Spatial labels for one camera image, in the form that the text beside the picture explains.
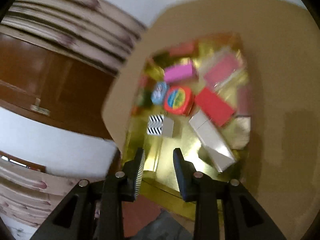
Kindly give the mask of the silver ribbed lighter case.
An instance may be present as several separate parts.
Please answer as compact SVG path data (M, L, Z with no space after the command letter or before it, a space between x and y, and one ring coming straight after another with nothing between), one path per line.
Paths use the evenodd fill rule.
M207 150L218 172L223 172L236 163L236 158L227 142L203 111L195 113L189 120L189 125Z

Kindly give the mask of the red rectangular box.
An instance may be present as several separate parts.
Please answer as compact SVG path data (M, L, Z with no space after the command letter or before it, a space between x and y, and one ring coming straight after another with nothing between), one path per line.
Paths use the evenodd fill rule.
M195 102L218 127L227 124L235 114L234 108L207 87L195 96Z

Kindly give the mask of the white zigzag cube box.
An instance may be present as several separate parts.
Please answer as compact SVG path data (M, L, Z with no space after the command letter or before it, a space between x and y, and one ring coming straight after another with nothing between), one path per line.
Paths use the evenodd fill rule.
M173 137L174 120L163 115L155 114L150 115L148 119L148 125L146 128L147 135Z

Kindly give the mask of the red yellow tape measure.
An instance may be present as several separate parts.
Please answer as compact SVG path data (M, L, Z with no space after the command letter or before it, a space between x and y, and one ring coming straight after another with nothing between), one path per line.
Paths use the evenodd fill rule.
M164 110L171 114L188 116L195 95L187 86L170 87L164 99Z

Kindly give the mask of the dark pink small box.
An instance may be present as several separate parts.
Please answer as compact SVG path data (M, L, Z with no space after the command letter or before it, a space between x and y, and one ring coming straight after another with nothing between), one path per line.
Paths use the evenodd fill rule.
M251 95L251 89L249 85L238 87L236 113L239 116L252 115L252 95Z

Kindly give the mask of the small blue oval tin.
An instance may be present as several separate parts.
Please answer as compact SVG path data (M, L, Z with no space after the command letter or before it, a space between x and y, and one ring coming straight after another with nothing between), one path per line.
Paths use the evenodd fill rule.
M168 91L168 84L164 81L158 82L151 94L151 101L154 105L161 105Z

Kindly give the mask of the clear case red insert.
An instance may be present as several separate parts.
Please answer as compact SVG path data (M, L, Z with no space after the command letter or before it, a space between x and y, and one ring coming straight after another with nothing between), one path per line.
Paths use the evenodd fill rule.
M216 91L239 74L245 66L246 61L241 54L220 51L204 61L199 69L199 74L206 82L206 86Z

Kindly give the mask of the magenta pink box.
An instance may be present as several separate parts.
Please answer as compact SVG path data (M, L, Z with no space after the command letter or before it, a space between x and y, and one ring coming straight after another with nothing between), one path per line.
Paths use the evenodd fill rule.
M197 75L196 69L192 63L178 64L165 68L164 81L167 83L186 80Z

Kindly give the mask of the red gold toffee tin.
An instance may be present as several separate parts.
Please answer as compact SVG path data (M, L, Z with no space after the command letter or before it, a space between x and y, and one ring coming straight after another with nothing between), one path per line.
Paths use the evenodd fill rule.
M229 181L248 153L251 110L242 40L221 33L154 49L138 58L138 90L130 113L123 161L145 151L141 194L194 219L177 182L179 148L198 172Z

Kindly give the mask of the brown wooden door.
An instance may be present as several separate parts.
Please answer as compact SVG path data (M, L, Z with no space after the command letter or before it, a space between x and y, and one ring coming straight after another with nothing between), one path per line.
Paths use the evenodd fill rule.
M101 109L115 75L1 35L1 107L28 119L111 139Z

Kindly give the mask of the beige patterned curtain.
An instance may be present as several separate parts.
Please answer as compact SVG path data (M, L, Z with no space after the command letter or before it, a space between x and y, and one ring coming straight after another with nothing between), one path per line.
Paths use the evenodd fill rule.
M15 0L1 33L118 72L146 26L105 0Z

